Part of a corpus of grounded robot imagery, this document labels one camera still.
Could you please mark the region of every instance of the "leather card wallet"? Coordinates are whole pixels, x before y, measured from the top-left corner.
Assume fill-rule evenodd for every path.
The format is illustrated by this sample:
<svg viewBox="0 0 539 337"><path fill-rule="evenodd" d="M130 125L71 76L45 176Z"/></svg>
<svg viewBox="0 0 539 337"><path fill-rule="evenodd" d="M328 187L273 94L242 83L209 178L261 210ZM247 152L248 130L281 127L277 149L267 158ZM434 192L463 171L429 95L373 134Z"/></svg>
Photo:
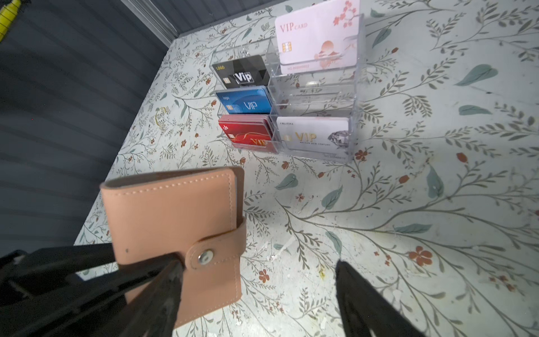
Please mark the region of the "leather card wallet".
<svg viewBox="0 0 539 337"><path fill-rule="evenodd" d="M119 268L169 253L184 264L175 327L241 298L239 257L247 235L243 183L242 168L222 167L141 174L101 185ZM146 285L127 292L127 301Z"/></svg>

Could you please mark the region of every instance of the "table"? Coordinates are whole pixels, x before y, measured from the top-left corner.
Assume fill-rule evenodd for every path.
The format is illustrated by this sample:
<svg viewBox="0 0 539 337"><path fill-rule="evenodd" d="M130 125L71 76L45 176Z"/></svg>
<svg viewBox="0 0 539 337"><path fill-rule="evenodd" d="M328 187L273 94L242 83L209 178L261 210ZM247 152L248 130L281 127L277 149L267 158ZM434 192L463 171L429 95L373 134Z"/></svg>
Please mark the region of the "table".
<svg viewBox="0 0 539 337"><path fill-rule="evenodd" d="M245 168L243 297L175 336L343 335L339 258L427 335L538 335L538 3L365 0L369 87L354 162L231 148L211 53L270 37L276 16L311 4L175 40L110 169L108 179ZM290 174L299 184L276 189ZM75 244L109 241L98 196Z"/></svg>

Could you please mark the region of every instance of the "pink vip card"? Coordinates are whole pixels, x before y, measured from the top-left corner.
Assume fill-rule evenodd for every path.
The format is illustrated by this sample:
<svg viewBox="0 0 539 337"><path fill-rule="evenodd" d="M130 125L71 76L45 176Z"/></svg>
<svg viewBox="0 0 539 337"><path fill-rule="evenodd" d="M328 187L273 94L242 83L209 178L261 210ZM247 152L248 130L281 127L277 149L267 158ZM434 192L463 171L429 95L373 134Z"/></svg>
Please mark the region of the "pink vip card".
<svg viewBox="0 0 539 337"><path fill-rule="evenodd" d="M282 72L356 64L359 16L360 0L330 0L277 17Z"/></svg>

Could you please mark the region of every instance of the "stitching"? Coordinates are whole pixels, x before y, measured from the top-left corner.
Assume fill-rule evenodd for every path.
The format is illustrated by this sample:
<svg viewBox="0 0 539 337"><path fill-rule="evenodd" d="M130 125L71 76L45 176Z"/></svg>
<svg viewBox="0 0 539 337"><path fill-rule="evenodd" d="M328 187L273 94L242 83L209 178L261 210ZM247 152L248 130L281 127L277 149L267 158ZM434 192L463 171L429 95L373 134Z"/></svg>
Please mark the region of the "stitching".
<svg viewBox="0 0 539 337"><path fill-rule="evenodd" d="M178 323L177 326L179 327L180 325L183 325L183 324L186 323L186 322L190 322L190 321L192 321L192 320L195 319L195 318L202 317L202 316L204 316L204 315L206 315L206 314L209 314L209 313L212 312L212 311L215 311L216 309L223 308L223 307L225 307L225 306L227 306L227 305L229 305L229 304L232 304L232 303L234 303L234 302L237 302L238 300L239 300L239 298L238 298L238 292L236 291L236 297L233 298L232 300L227 301L227 302L224 302L223 304L219 304L219 305L217 305L217 306L215 306L215 307L213 307L213 308L211 308L211 309L208 309L208 310L206 310L206 311L202 311L202 312L200 312L199 314L196 314L196 315L194 315L194 316L191 316L190 318L184 319L183 321L180 321L180 323Z"/></svg>
<svg viewBox="0 0 539 337"><path fill-rule="evenodd" d="M230 230L234 230L234 224L235 224L236 221L234 221L235 218L232 216L232 182L231 182L231 175L228 174L228 176L229 176ZM194 254L194 253L195 253L194 251L191 253L191 256L189 257L189 262L191 262L191 258L193 257L193 254ZM238 257L238 256L239 256L239 255L232 256L232 257L230 257L230 258L224 259L224 260L222 260L222 261L220 261L220 262L217 262L217 263L221 263L221 262L224 262L224 261L226 261L226 260L228 260L228 259L231 259L231 258L234 258L234 257ZM193 315L192 317L190 317L190 318L188 318L188 319L184 319L184 320L182 320L180 323L178 323L178 325L183 325L183 324L186 323L186 322L189 322L189 321L192 321L192 320L195 319L195 318L204 316L204 315L206 315L206 314L208 314L208 313L210 313L210 312L212 312L212 311L214 311L214 310L216 310L216 309L219 309L219 308L222 308L222 307L227 306L227 305L229 305L229 304L232 304L232 303L234 303L234 302L236 302L236 301L238 300L238 272L237 272L237 267L238 267L238 266L237 266L237 265L238 265L238 262L235 262L235 263L234 263L234 285L236 286L236 297L233 298L233 299L230 300L230 301L227 301L227 302L224 302L224 303L222 303L222 304L219 304L219 305L217 305L217 306L215 306L215 307L213 307L213 308L211 308L211 309L208 309L208 310L206 310L206 311L201 311L201 312L199 312L199 313Z"/></svg>
<svg viewBox="0 0 539 337"><path fill-rule="evenodd" d="M232 230L234 230L234 220L233 220L233 218L232 218L232 188L231 188L231 182L230 182L231 179L230 179L230 178L231 178L231 176L229 175L230 227L231 227L231 231L232 231ZM210 244L210 245L201 245L198 249L193 249L193 251L192 251L191 254L189 255L189 258L186 259L186 261L189 261L189 263L191 264L191 267L192 267L192 261L191 261L191 260L192 260L192 258L193 258L193 254L195 254L195 252L201 251L201 248L202 248L202 247L204 247L204 249L207 249L207 248L210 247L211 245L217 244L217 243L219 243L219 242L221 242L221 241L224 241L224 240L227 240L228 238L229 238L229 236L224 237L224 238L221 238L221 239L215 241L214 243L212 243L212 244Z"/></svg>
<svg viewBox="0 0 539 337"><path fill-rule="evenodd" d="M195 179L195 180L190 180L190 181L184 181L183 183L177 183L177 184L170 184L170 185L162 185L162 186L158 186L158 187L154 187L154 188L147 188L145 190L138 190L138 191L132 191L132 192L126 192L126 193L117 193L115 194L115 196L118 196L118 195L129 195L129 194L137 194L137 193L144 193L144 192L150 192L150 191L155 191L155 190L159 190L159 189L163 189L163 187L165 188L169 188L169 187L178 187L178 186L181 186L181 185L185 185L185 184L190 184L190 183L194 183L194 182L203 182L203 181L207 181L209 179L214 179L214 178L218 178L218 177L222 177L224 176L225 173L221 174L221 175L216 175L216 176L213 176L213 177L206 177L206 178L203 178L203 179ZM231 194L231 190L230 190L230 175L229 175L229 194ZM232 201L230 200L230 213L232 213Z"/></svg>

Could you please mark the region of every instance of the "blue vip card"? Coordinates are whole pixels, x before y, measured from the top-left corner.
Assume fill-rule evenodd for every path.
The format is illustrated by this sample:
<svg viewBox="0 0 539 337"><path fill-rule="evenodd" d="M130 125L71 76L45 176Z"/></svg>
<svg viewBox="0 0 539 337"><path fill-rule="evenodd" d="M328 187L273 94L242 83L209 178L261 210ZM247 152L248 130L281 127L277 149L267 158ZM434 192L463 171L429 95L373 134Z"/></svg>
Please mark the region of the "blue vip card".
<svg viewBox="0 0 539 337"><path fill-rule="evenodd" d="M271 112L270 95L263 85L216 91L215 95L229 114L268 114Z"/></svg>

